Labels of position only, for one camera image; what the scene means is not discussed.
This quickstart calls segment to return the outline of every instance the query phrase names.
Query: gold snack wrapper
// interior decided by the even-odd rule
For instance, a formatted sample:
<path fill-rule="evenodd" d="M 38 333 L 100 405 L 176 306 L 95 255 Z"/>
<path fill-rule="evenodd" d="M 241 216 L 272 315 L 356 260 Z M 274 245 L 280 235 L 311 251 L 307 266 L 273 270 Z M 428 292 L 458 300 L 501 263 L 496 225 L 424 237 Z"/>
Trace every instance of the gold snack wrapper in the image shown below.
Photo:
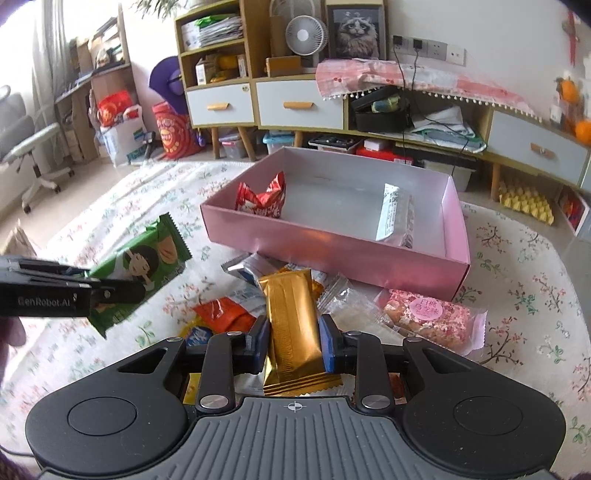
<path fill-rule="evenodd" d="M 279 270 L 279 273 L 292 272 L 296 270 L 307 270 L 306 267 L 300 267 L 293 263 L 288 263 L 285 267 Z M 326 287 L 329 286 L 330 282 L 334 280 L 334 277 L 328 275 L 328 273 L 319 272 L 317 270 L 310 270 L 312 274 L 312 298 L 318 302 Z"/>
<path fill-rule="evenodd" d="M 269 275 L 259 283 L 271 321 L 265 395 L 303 395 L 342 385 L 340 375 L 324 371 L 310 270 Z"/>

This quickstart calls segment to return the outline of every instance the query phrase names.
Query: green snack package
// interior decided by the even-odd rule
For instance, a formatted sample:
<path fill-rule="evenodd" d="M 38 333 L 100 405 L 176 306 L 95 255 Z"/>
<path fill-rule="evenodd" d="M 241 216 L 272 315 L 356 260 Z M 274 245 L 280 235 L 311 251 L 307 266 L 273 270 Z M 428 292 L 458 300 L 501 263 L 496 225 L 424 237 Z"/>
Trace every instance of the green snack package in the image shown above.
<path fill-rule="evenodd" d="M 144 284 L 148 300 L 174 277 L 184 271 L 192 257 L 168 213 L 161 215 L 146 231 L 117 250 L 115 255 L 90 270 L 88 276 L 114 280 L 138 280 Z M 106 338 L 106 331 L 123 322 L 139 304 L 99 304 L 89 320 Z"/>

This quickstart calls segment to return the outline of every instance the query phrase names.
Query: cat picture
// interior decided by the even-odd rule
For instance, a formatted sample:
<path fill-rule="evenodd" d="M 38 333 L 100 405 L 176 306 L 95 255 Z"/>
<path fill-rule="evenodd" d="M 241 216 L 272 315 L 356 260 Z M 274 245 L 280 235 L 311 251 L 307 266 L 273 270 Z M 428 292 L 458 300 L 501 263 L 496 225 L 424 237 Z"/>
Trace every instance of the cat picture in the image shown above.
<path fill-rule="evenodd" d="M 382 7 L 329 7 L 331 58 L 385 60 L 385 24 Z"/>
<path fill-rule="evenodd" d="M 371 17 L 360 17 L 359 12 L 347 12 L 346 17 L 337 33 L 337 55 L 344 59 L 377 59 L 378 32 Z"/>

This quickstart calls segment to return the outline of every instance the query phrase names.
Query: floral bedsheet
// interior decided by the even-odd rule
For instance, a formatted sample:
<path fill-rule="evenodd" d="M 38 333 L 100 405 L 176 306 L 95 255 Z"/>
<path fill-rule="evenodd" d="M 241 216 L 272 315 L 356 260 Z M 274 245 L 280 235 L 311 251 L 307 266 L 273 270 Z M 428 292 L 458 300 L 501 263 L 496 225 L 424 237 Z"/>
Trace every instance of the floral bedsheet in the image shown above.
<path fill-rule="evenodd" d="M 211 244 L 199 206 L 248 168 L 231 162 L 157 163 L 130 174 L 51 240 L 45 258 L 90 267 L 170 212 L 194 259 L 103 340 L 86 319 L 27 319 L 27 344 L 13 351 L 0 390 L 0 445 L 27 451 L 24 424 L 48 393 L 169 336 L 191 307 L 241 281 L 220 264 L 237 252 Z M 489 310 L 477 359 L 552 398 L 567 421 L 554 470 L 591 470 L 591 347 L 574 288 L 548 240 L 500 213 L 463 205 L 472 268 L 456 301 Z"/>

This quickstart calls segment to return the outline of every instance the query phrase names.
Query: white drawer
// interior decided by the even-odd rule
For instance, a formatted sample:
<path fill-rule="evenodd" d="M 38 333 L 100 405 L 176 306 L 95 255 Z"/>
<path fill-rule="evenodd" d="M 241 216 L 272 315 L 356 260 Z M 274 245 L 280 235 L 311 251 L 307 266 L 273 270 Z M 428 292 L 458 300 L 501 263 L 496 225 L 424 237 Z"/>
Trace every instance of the white drawer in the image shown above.
<path fill-rule="evenodd" d="M 588 151 L 574 140 L 495 111 L 488 151 L 578 185 Z"/>
<path fill-rule="evenodd" d="M 258 82 L 261 126 L 342 130 L 343 101 L 323 100 L 315 80 Z"/>
<path fill-rule="evenodd" d="M 192 90 L 187 92 L 187 104 L 196 127 L 255 122 L 248 83 Z"/>

